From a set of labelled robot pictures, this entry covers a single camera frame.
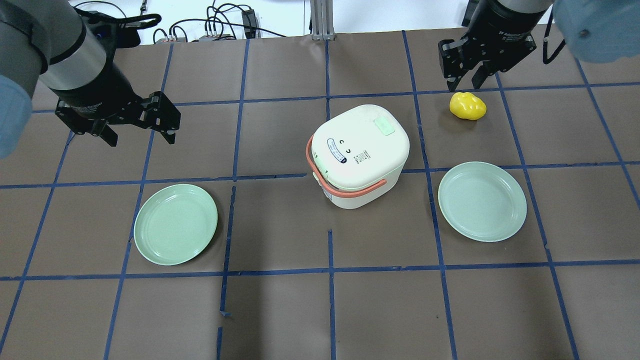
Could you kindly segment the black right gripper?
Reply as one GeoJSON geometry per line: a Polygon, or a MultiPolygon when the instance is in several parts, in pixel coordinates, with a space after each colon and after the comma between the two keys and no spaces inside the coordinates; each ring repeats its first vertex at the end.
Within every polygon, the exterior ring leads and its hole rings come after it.
{"type": "Polygon", "coordinates": [[[463,77],[480,66],[471,78],[474,90],[496,72],[507,72],[528,57],[537,44],[531,36],[538,23],[537,13],[515,10],[466,10],[460,39],[438,43],[439,68],[447,88],[455,92],[463,77]]]}

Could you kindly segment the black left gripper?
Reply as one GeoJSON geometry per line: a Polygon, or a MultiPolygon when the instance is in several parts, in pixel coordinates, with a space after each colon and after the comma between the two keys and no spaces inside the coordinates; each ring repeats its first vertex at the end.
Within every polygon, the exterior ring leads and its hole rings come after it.
{"type": "Polygon", "coordinates": [[[74,89],[54,89],[58,96],[55,115],[75,135],[99,137],[116,147],[116,125],[153,130],[174,145],[181,112],[162,91],[138,95],[123,75],[99,76],[74,89]]]}

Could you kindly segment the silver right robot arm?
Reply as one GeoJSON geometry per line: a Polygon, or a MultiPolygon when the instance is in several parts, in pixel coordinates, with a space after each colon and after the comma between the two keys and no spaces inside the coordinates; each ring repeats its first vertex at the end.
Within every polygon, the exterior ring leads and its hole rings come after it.
{"type": "Polygon", "coordinates": [[[448,91],[467,73],[480,89],[488,77],[514,68],[538,48],[532,32],[548,14],[542,63],[563,50],[587,63],[613,63],[640,52],[637,0],[469,0],[460,39],[438,43],[439,66],[448,91]]]}

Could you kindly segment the green plate near left arm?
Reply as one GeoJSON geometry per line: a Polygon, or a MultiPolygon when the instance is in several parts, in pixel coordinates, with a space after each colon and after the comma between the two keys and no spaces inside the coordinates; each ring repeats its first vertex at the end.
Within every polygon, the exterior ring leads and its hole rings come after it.
{"type": "Polygon", "coordinates": [[[149,262],[174,266],[196,258],[217,230],[212,196],[193,184],[160,189],[142,205],[134,221],[135,247],[149,262]]]}

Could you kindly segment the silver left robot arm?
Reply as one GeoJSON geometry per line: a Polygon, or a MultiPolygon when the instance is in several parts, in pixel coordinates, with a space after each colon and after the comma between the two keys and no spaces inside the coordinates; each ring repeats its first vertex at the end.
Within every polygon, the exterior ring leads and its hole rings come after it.
{"type": "Polygon", "coordinates": [[[117,49],[136,47],[138,30],[160,14],[115,18],[66,0],[1,2],[1,157],[16,150],[33,112],[38,83],[58,96],[55,115],[76,135],[114,147],[113,125],[159,132],[174,144],[181,113],[162,92],[139,96],[114,63],[117,49]]]}

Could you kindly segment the green plate near right arm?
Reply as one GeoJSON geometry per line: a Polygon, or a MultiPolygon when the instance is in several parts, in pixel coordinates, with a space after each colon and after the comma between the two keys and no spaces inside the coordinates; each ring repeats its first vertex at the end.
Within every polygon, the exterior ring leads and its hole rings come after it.
{"type": "Polygon", "coordinates": [[[484,243],[514,236],[528,214],[518,181],[501,167],[481,161],[464,162],[446,171],[439,183],[438,203],[451,228],[484,243]]]}

